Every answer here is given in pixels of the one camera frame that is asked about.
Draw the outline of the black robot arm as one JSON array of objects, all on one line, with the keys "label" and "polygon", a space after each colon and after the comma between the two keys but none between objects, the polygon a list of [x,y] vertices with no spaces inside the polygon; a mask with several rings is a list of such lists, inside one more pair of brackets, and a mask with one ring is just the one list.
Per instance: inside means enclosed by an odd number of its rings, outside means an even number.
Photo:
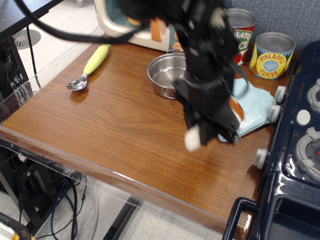
[{"label": "black robot arm", "polygon": [[161,19],[171,25],[185,54],[183,79],[173,81],[183,105],[188,140],[206,145],[222,136],[235,144],[244,117],[232,97],[238,42],[221,0],[119,0],[122,13],[146,23]]}]

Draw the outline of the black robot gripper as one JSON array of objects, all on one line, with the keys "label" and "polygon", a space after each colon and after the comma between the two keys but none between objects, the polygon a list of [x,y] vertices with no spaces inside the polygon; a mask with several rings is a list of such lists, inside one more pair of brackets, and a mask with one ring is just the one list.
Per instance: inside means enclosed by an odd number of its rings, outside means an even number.
[{"label": "black robot gripper", "polygon": [[197,82],[189,72],[184,79],[172,82],[175,97],[183,105],[187,132],[185,146],[206,146],[218,135],[233,145],[240,136],[237,130],[243,110],[232,97],[235,73],[222,74],[213,81]]}]

